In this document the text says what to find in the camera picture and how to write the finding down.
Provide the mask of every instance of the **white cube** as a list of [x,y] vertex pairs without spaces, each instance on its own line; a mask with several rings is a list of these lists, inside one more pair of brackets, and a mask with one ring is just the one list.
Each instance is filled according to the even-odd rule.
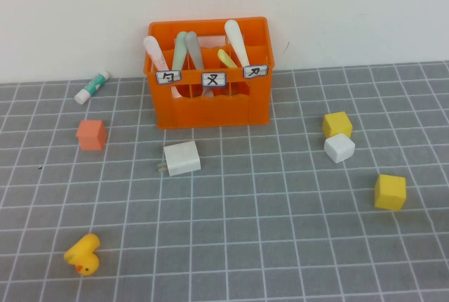
[[324,152],[335,162],[340,163],[354,154],[356,145],[344,133],[329,137],[324,142]]

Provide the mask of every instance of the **label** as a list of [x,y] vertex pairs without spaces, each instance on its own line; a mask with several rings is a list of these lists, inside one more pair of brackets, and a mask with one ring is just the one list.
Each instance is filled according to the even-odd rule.
[[89,92],[90,95],[93,96],[93,94],[96,93],[97,90],[105,83],[106,83],[106,78],[103,75],[98,74],[97,76],[95,76],[93,78],[92,81],[90,81],[89,83],[86,84],[84,89],[86,89],[87,92]]
[[181,72],[179,70],[166,70],[156,73],[156,80],[159,84],[169,84],[181,80]]
[[267,65],[247,65],[243,69],[243,77],[252,79],[253,77],[265,76],[268,74]]
[[203,86],[226,86],[225,72],[204,72],[201,75]]

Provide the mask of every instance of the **glue stick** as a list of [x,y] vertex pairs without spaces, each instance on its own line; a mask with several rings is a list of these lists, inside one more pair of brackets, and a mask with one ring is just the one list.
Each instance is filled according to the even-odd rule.
[[97,74],[92,81],[87,83],[87,85],[75,95],[75,101],[79,104],[84,104],[103,84],[106,83],[109,76],[110,75],[108,72],[101,72]]

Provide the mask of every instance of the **glue stick cap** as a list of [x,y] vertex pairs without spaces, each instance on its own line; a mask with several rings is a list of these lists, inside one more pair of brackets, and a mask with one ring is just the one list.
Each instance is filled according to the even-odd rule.
[[90,93],[86,89],[81,89],[75,95],[75,101],[79,104],[84,104],[89,98],[91,98]]
[[108,73],[106,70],[103,70],[99,72],[98,74],[103,75],[103,77],[106,79],[106,81],[111,77],[111,74]]

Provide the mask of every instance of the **white block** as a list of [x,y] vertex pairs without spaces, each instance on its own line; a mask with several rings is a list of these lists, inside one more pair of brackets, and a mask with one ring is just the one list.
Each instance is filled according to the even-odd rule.
[[163,152],[166,155],[168,173],[176,176],[181,173],[201,170],[198,150],[193,140],[185,143],[165,146]]
[[324,152],[335,162],[340,163],[354,154],[356,145],[344,133],[329,137],[324,142]]

